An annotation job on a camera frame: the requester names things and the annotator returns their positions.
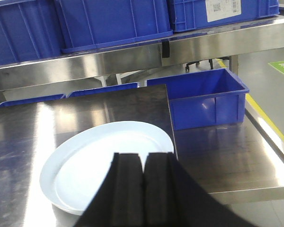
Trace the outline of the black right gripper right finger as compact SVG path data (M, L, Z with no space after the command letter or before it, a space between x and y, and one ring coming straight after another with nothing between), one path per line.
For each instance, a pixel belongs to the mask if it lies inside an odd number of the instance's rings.
M144 178L148 227L241 226L241 219L213 199L170 153L149 154Z

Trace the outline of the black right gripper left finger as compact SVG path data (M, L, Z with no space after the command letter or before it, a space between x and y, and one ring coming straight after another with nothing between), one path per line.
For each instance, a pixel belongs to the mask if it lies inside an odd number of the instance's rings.
M95 197L77 227L142 227L143 171L138 154L115 153Z

